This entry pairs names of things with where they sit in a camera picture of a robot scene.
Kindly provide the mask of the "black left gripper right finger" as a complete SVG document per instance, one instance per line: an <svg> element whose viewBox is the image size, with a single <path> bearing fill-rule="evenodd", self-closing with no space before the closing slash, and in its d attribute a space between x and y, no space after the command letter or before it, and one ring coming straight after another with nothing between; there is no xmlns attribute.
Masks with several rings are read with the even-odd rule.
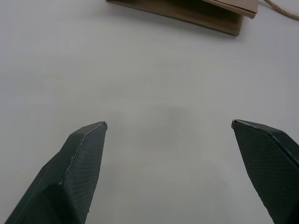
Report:
<svg viewBox="0 0 299 224"><path fill-rule="evenodd" d="M247 174L275 224L299 222L299 146L276 128L234 119Z"/></svg>

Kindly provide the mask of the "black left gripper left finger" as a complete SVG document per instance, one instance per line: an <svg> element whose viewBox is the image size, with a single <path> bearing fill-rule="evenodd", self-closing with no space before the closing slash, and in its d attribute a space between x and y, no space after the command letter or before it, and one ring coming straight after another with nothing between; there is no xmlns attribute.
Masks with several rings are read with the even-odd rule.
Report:
<svg viewBox="0 0 299 224"><path fill-rule="evenodd" d="M41 168L7 224L84 224L98 183L107 123L84 126Z"/></svg>

